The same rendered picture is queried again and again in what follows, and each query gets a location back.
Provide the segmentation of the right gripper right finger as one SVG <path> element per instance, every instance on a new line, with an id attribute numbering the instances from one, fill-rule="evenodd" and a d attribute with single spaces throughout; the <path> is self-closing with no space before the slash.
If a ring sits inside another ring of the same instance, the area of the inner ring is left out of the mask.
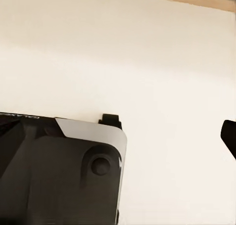
<path id="1" fill-rule="evenodd" d="M 220 137 L 236 159 L 236 122 L 225 120 Z"/>

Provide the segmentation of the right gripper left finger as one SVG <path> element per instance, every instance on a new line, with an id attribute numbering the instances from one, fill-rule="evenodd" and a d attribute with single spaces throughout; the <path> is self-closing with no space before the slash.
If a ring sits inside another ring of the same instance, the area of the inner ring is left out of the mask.
<path id="1" fill-rule="evenodd" d="M 0 126 L 0 178 L 26 138 L 21 120 Z"/>

